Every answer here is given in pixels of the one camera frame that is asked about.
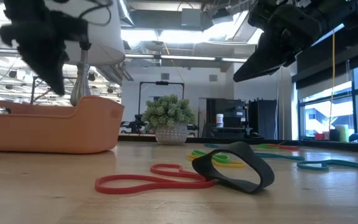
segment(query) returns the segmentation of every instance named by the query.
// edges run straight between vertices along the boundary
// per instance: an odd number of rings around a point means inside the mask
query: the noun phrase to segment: orange container
[[[89,154],[117,144],[124,106],[84,96],[77,107],[33,106],[0,101],[0,151]]]

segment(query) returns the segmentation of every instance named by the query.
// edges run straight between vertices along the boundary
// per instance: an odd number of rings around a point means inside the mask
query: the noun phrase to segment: ceiling
[[[248,58],[255,50],[255,44],[248,44],[247,42],[251,39],[256,29],[248,25],[247,23],[247,11],[250,8],[250,0],[191,0],[188,2],[173,1],[173,0],[128,0],[128,3],[131,8],[131,15],[143,14],[146,15],[141,17],[143,25],[147,26],[148,21],[155,21],[152,17],[157,17],[161,20],[161,17],[158,17],[159,13],[168,13],[169,17],[174,18],[179,16],[181,20],[181,11],[182,9],[202,9],[202,13],[207,13],[207,23],[209,26],[205,26],[207,29],[204,29],[202,26],[200,30],[195,29],[194,27],[181,27],[180,30],[183,31],[199,31],[203,34],[209,32],[210,35],[215,33],[224,33],[223,39],[220,37],[218,39],[213,39],[212,41],[205,42],[192,42],[191,39],[187,43],[183,42],[170,42],[166,40],[164,43],[161,41],[141,41],[143,52],[135,52],[131,48],[128,41],[124,41],[124,46],[126,48],[126,53],[135,53],[135,54],[171,54],[171,55],[189,55],[189,56],[209,56],[209,57],[230,57],[230,58]],[[233,21],[228,29],[229,33],[225,33],[223,29],[227,26],[215,26],[211,24],[211,16],[219,8],[227,7],[228,11],[231,14],[235,14],[237,19]],[[4,6],[0,4],[0,26],[9,22],[3,14]],[[161,37],[162,32],[165,31],[163,27],[157,27],[161,29],[152,29],[157,37]],[[145,28],[128,27],[124,26],[123,29],[132,29],[132,30],[144,30]],[[0,40],[0,49],[6,49],[7,46],[4,45]],[[14,54],[1,54],[0,53],[0,97],[3,97],[11,101],[20,101],[28,103],[31,97],[32,91],[32,82],[33,77],[36,76],[31,69],[20,59],[15,58]],[[151,67],[151,66],[161,66],[161,67],[172,67],[173,64],[171,60],[154,60],[154,59],[126,59],[126,67]],[[225,72],[231,63],[228,62],[203,62],[196,60],[176,60],[175,65],[178,67],[206,67],[206,68],[220,68],[222,72]],[[17,71],[15,78],[9,77],[9,72],[7,70],[12,69]],[[37,99],[36,103],[41,105],[64,105],[69,106],[70,93],[73,89],[73,85],[76,78],[77,69],[75,65],[65,65],[64,67],[64,77],[67,77],[65,82],[66,95],[64,97],[58,97],[53,93],[47,93],[45,96]],[[130,80],[127,76],[124,76],[120,72],[117,72],[114,69],[114,66],[105,66],[105,67],[91,67],[90,70],[95,74],[95,81],[89,82],[91,86],[91,91],[95,95],[101,95],[112,100],[121,101],[121,82],[124,79]],[[48,86],[43,83],[41,80],[36,80],[37,88],[35,89],[35,97],[40,96],[48,91]]]

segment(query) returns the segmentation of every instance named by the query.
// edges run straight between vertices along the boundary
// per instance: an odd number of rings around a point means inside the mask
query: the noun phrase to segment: white plant pot
[[[158,143],[166,145],[179,145],[186,142],[187,124],[175,124],[174,127],[159,126],[155,130],[155,138]]]

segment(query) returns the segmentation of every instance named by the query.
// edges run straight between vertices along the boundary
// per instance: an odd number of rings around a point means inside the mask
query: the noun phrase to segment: table surface
[[[266,159],[275,182],[257,195],[215,185],[209,189],[149,190],[104,195],[94,190],[98,177],[146,174],[156,163],[181,164],[201,144],[159,146],[120,142],[112,151],[93,155],[0,152],[0,223],[358,223],[358,170],[299,170],[293,161]],[[358,153],[303,148],[281,154],[307,160],[358,162]],[[218,168],[224,175],[258,181],[250,168]],[[119,181],[115,186],[139,184]]]

